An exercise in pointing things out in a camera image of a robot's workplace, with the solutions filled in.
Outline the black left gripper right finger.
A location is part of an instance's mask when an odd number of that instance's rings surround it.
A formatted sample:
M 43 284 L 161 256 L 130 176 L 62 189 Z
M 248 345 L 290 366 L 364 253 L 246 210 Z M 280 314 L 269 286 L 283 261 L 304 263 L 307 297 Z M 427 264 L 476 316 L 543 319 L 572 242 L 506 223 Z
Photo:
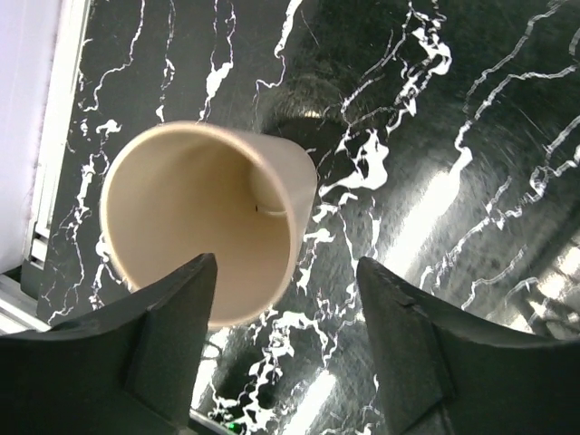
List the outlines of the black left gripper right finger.
M 390 434 L 576 434 L 579 343 L 466 313 L 360 259 L 356 279 Z

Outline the beige tall tumbler cup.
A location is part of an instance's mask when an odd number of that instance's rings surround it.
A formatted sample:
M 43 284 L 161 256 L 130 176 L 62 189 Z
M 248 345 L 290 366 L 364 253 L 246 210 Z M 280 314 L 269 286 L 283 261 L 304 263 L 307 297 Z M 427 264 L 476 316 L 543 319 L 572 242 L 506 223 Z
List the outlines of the beige tall tumbler cup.
M 131 292 L 214 255 L 209 328 L 249 324 L 289 286 L 316 190 L 315 165 L 291 140 L 174 121 L 140 133 L 113 160 L 101 233 Z

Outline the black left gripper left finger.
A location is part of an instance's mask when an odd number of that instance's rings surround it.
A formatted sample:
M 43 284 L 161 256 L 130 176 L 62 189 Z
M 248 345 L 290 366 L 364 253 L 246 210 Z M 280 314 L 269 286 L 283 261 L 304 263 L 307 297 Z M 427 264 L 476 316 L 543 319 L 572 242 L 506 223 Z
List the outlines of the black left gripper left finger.
M 189 434 L 217 281 L 203 254 L 45 332 L 1 339 L 4 434 Z

